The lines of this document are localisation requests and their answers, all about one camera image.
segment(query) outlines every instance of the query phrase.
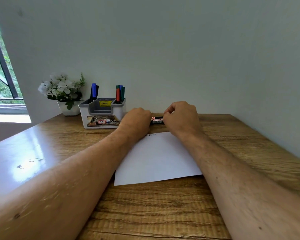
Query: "window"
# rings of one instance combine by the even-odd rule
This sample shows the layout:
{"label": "window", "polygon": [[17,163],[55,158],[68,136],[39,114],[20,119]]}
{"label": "window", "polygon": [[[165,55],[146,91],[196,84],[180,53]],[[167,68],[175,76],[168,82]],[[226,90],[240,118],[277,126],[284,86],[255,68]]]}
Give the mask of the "window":
{"label": "window", "polygon": [[27,113],[27,108],[0,33],[0,114]]}

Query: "white desk organizer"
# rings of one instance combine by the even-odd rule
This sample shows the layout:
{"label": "white desk organizer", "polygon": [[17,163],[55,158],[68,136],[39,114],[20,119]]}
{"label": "white desk organizer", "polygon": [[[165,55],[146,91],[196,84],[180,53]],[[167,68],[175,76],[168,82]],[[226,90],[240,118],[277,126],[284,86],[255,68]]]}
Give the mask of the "white desk organizer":
{"label": "white desk organizer", "polygon": [[79,104],[83,127],[85,129],[114,129],[126,114],[126,99],[115,104],[115,97],[100,97]]}

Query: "white paper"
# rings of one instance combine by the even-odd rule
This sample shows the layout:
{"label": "white paper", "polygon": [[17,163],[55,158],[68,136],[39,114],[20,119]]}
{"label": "white paper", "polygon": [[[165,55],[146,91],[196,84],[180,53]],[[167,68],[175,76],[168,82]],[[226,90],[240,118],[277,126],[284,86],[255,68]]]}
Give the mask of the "white paper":
{"label": "white paper", "polygon": [[114,185],[138,184],[202,174],[178,138],[170,132],[148,134],[124,158]]}

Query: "wooden table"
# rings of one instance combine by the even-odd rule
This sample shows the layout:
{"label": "wooden table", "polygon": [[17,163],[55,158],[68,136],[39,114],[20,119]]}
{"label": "wooden table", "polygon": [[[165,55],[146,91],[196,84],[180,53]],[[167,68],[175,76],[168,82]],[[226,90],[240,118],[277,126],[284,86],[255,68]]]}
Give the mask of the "wooden table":
{"label": "wooden table", "polygon": [[[231,115],[201,114],[206,134],[300,195],[300,159]],[[58,115],[0,142],[0,195],[107,136]],[[150,133],[166,132],[153,125]],[[203,176],[115,186],[113,178],[78,239],[231,239]]]}

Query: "price sticker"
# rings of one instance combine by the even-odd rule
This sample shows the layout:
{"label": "price sticker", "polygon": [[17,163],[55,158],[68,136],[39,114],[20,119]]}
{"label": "price sticker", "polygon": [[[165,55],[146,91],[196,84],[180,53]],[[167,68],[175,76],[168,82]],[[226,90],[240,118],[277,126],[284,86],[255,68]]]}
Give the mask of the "price sticker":
{"label": "price sticker", "polygon": [[111,105],[112,101],[99,101],[100,107],[109,107]]}

